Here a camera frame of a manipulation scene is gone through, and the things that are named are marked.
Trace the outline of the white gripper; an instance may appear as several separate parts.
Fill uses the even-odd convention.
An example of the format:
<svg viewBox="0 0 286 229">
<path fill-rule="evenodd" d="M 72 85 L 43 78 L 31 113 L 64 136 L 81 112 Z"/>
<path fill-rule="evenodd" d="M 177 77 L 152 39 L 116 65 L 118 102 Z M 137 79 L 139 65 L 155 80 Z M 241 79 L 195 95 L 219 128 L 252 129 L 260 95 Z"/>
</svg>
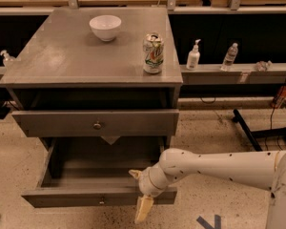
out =
<svg viewBox="0 0 286 229">
<path fill-rule="evenodd" d="M 130 170 L 129 174 L 138 179 L 138 185 L 143 197 L 137 199 L 134 222 L 143 222 L 153 207 L 153 198 L 162 194 L 171 184 L 175 182 L 174 176 L 168 175 L 155 164 L 143 171 Z"/>
</svg>

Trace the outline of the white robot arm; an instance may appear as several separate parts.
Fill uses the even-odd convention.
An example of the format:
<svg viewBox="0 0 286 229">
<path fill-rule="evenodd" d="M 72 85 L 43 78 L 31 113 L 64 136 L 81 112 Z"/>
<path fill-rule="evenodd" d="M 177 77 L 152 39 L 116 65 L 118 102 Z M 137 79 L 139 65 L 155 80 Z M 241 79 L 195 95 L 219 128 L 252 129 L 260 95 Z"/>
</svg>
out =
<svg viewBox="0 0 286 229">
<path fill-rule="evenodd" d="M 191 174 L 226 179 L 271 193 L 266 229 L 286 229 L 286 150 L 226 154 L 195 154 L 170 148 L 154 166 L 131 170 L 142 195 L 134 221 L 145 220 L 153 200 L 172 184 Z"/>
</svg>

